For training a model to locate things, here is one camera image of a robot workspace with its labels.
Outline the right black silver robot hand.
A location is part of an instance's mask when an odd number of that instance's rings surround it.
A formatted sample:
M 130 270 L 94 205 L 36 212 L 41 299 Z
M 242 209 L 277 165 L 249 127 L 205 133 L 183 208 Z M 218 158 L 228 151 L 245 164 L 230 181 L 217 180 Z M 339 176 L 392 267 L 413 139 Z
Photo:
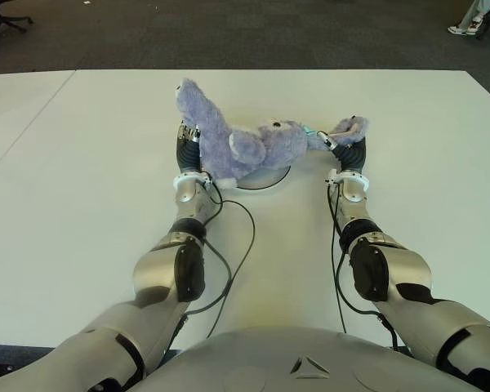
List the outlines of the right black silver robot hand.
M 318 131 L 317 136 L 332 152 L 343 172 L 363 172 L 367 154 L 366 136 L 358 123 L 345 132 L 326 134 L 324 131 Z

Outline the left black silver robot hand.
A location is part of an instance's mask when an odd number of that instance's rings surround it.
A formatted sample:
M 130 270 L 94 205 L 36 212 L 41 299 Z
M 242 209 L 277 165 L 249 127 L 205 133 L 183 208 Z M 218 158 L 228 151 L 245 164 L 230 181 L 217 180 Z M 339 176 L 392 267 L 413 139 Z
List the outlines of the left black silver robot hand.
M 188 127 L 184 122 L 180 123 L 176 138 L 176 162 L 181 173 L 202 171 L 200 135 L 197 127 Z

